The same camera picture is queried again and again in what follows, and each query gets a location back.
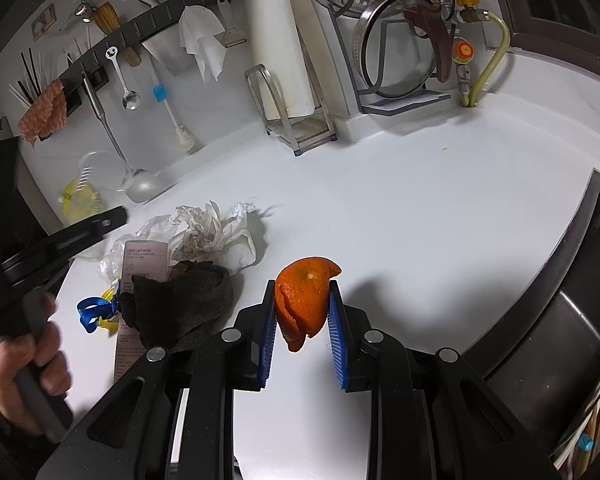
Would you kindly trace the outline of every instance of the plastic bag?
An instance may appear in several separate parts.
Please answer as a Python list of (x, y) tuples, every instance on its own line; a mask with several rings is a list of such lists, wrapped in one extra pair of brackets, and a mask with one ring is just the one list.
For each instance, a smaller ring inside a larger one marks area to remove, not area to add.
[(170, 240), (174, 238), (179, 226), (171, 222), (171, 215), (154, 216), (134, 234), (122, 235), (118, 238), (109, 251), (100, 261), (98, 274), (107, 283), (113, 283), (122, 276), (122, 257), (125, 254), (125, 243), (131, 240), (156, 240), (169, 243), (169, 250), (173, 252), (174, 245)]
[(178, 244), (172, 260), (192, 262), (211, 260), (229, 270), (232, 276), (256, 261), (256, 247), (247, 225), (247, 213), (254, 211), (252, 204), (237, 204), (229, 216), (221, 218), (218, 204), (199, 207), (179, 206), (171, 217), (187, 229), (176, 236)]
[(134, 234), (123, 235), (112, 245), (98, 266), (98, 274), (113, 283), (122, 275), (125, 243), (130, 240), (167, 242), (171, 260), (212, 261), (233, 276), (256, 261), (256, 248), (247, 224), (251, 204), (239, 203), (228, 216), (221, 217), (218, 204), (210, 202), (205, 209), (178, 206), (173, 215), (156, 216)]

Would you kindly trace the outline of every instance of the paper towel holder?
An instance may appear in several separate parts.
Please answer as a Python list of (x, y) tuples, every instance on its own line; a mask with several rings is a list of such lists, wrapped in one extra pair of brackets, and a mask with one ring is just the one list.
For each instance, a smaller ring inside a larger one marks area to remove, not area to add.
[[(269, 72), (267, 67), (263, 64), (258, 64), (244, 73), (249, 92), (256, 103), (256, 108), (258, 109), (260, 119), (267, 131), (267, 135), (278, 137), (294, 150), (295, 156), (300, 156), (307, 150), (319, 146), (328, 140), (338, 140), (338, 134), (336, 133), (327, 101), (324, 98), (324, 92), (322, 92), (317, 73), (311, 63), (311, 59), (309, 58), (309, 54), (299, 30), (298, 38), (300, 39), (300, 47), (302, 48), (302, 56), (304, 57), (304, 64), (306, 66), (306, 73), (309, 76), (312, 93), (320, 103), (312, 115), (302, 118), (289, 118), (286, 113), (286, 105), (282, 94), (278, 89), (271, 72)], [(267, 119), (264, 102), (259, 91), (260, 86), (257, 81), (258, 74), (264, 80), (266, 88), (271, 94), (273, 102), (276, 105), (276, 110), (280, 115), (279, 119)]]

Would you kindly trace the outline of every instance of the human hand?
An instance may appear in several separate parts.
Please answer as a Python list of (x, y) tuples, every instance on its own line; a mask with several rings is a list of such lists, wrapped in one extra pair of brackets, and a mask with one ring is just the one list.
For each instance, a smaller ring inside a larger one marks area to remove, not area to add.
[[(47, 318), (56, 311), (51, 296), (45, 296), (44, 309)], [(0, 343), (0, 413), (16, 428), (31, 436), (40, 436), (43, 431), (25, 407), (14, 379), (19, 370), (33, 361), (36, 366), (46, 365), (40, 375), (42, 388), (50, 396), (64, 394), (71, 387), (72, 378), (59, 348), (60, 331), (50, 321), (37, 342), (29, 334)]]

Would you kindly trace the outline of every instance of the screw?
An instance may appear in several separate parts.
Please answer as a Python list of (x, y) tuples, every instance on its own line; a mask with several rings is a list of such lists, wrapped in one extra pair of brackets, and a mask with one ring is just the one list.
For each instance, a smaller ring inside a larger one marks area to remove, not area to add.
[(155, 346), (147, 351), (146, 358), (152, 363), (155, 363), (161, 361), (165, 355), (167, 355), (167, 352), (165, 352), (164, 348)]
[(75, 7), (74, 15), (82, 18), (85, 23), (91, 23), (93, 21), (93, 7), (82, 3)]
[(384, 335), (379, 330), (367, 330), (365, 332), (365, 341), (368, 343), (380, 343)]
[(440, 359), (442, 359), (445, 363), (455, 363), (458, 361), (458, 352), (451, 348), (443, 348), (439, 355)]
[(242, 337), (242, 333), (237, 328), (228, 328), (222, 332), (222, 340), (227, 343), (238, 341)]

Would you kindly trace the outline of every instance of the dish rack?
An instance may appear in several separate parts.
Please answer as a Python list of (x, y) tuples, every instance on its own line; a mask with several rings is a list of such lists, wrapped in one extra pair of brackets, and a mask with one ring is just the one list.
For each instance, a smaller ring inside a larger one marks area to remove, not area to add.
[[(323, 144), (328, 140), (338, 140), (333, 119), (329, 113), (329, 107), (327, 106), (327, 101), (324, 98), (324, 93), (318, 82), (318, 76), (315, 73), (315, 68), (311, 63), (311, 59), (309, 58), (309, 54), (299, 30), (298, 38), (300, 39), (300, 47), (302, 48), (302, 56), (304, 57), (304, 64), (309, 77), (309, 83), (312, 87), (312, 93), (314, 94), (314, 99), (317, 98), (319, 102), (319, 106), (316, 107), (312, 115), (294, 118), (288, 116), (286, 113), (285, 101), (282, 98), (282, 95), (280, 95), (271, 73), (263, 64), (258, 64), (244, 73), (249, 92), (256, 103), (256, 108), (258, 109), (260, 119), (267, 131), (267, 135), (276, 136), (285, 144), (289, 145), (291, 149), (294, 150), (295, 156), (300, 156), (306, 150), (319, 144)], [(267, 119), (264, 101), (260, 94), (258, 75), (263, 79), (266, 89), (269, 91), (273, 102), (276, 105), (276, 110), (280, 115), (279, 119)]]
[[(386, 49), (386, 28), (390, 23), (408, 23), (407, 20), (390, 20), (388, 22), (384, 22), (381, 24), (381, 36), (379, 43), (379, 71), (378, 71), (378, 81), (373, 86), (367, 88), (359, 88), (358, 83), (356, 81), (356, 77), (354, 75), (354, 70), (352, 66), (352, 60), (349, 55), (349, 49), (347, 49), (345, 41), (342, 37), (342, 30), (338, 24), (338, 18), (345, 15), (345, 13), (351, 8), (355, 0), (348, 0), (347, 3), (340, 7), (336, 8), (333, 4), (327, 5), (327, 10), (329, 12), (329, 16), (331, 19), (331, 23), (333, 24), (333, 28), (336, 32), (336, 36), (338, 38), (338, 42), (340, 44), (340, 49), (344, 56), (344, 61), (347, 66), (347, 72), (349, 73), (349, 79), (351, 81), (351, 85), (354, 91), (354, 95), (356, 97), (356, 103), (358, 105), (358, 110), (362, 114), (373, 114), (373, 115), (382, 115), (382, 116), (394, 116), (397, 114), (401, 114), (403, 112), (407, 112), (409, 110), (414, 110), (416, 108), (421, 108), (423, 106), (439, 103), (442, 101), (447, 101), (451, 99), (451, 93), (448, 91), (437, 91), (427, 89), (426, 82), (423, 86), (411, 92), (410, 94), (397, 98), (397, 99), (387, 99), (379, 97), (377, 100), (365, 103), (363, 102), (363, 96), (369, 96), (376, 93), (376, 91), (382, 86), (382, 76), (384, 69), (384, 56)], [(435, 73), (433, 73), (429, 78), (435, 77)]]
[(124, 50), (141, 44), (165, 28), (176, 25), (186, 6), (213, 7), (218, 0), (168, 0), (158, 6), (147, 9), (134, 19), (123, 23), (120, 28), (103, 38), (68, 67), (60, 75), (67, 99), (67, 116), (71, 115), (82, 103), (78, 88), (82, 86), (82, 72), (89, 75), (91, 84), (98, 91), (109, 78), (104, 69), (107, 61), (106, 51), (112, 46)]

